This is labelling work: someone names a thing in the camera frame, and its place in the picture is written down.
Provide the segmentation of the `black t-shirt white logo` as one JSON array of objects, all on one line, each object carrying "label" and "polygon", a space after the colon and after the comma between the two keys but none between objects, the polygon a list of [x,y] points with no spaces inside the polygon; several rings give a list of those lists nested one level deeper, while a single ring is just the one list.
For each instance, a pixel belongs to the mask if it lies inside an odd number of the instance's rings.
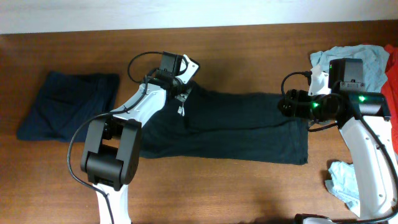
[{"label": "black t-shirt white logo", "polygon": [[194,83],[185,102],[167,100],[142,129],[141,157],[188,156],[304,165],[307,124],[284,116],[281,95],[230,94]]}]

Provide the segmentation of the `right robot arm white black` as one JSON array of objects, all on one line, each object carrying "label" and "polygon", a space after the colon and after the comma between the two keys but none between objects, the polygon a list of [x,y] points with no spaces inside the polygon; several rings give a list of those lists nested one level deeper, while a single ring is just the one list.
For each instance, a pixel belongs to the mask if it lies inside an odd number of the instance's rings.
[{"label": "right robot arm white black", "polygon": [[337,126],[353,160],[359,190],[357,223],[397,223],[397,160],[386,97],[367,91],[363,61],[339,58],[329,70],[302,72],[307,91],[282,90],[278,109],[287,117]]}]

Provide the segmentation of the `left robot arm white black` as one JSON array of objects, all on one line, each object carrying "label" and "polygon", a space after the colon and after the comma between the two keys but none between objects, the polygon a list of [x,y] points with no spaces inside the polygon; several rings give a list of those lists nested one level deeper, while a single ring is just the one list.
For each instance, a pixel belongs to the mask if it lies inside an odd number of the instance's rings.
[{"label": "left robot arm white black", "polygon": [[187,55],[161,53],[160,66],[142,79],[119,108],[96,115],[88,127],[80,169],[97,194],[100,223],[130,223],[128,185],[135,176],[146,122],[171,98],[184,102],[200,69]]}]

